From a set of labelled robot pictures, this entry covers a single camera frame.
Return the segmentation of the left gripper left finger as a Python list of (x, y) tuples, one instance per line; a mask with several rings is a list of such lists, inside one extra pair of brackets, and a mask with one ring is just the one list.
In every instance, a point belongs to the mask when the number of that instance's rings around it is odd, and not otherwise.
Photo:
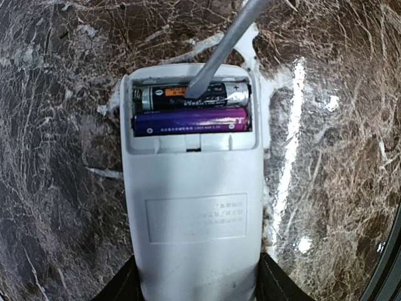
[(140, 278), (134, 255), (91, 301), (141, 301)]

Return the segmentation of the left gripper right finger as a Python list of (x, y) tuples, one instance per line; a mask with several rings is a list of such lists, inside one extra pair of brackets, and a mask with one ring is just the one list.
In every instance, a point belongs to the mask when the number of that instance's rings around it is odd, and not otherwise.
[(256, 280), (256, 300), (313, 301), (267, 254), (261, 253)]

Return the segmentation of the yellow handled screwdriver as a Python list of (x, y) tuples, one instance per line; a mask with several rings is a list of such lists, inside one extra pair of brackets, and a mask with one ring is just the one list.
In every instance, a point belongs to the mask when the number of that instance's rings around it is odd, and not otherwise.
[(190, 81), (185, 91), (185, 98), (198, 99), (208, 88), (216, 71), (241, 39), (248, 27), (258, 18), (268, 5), (265, 0), (249, 0), (237, 14), (212, 56), (197, 75)]

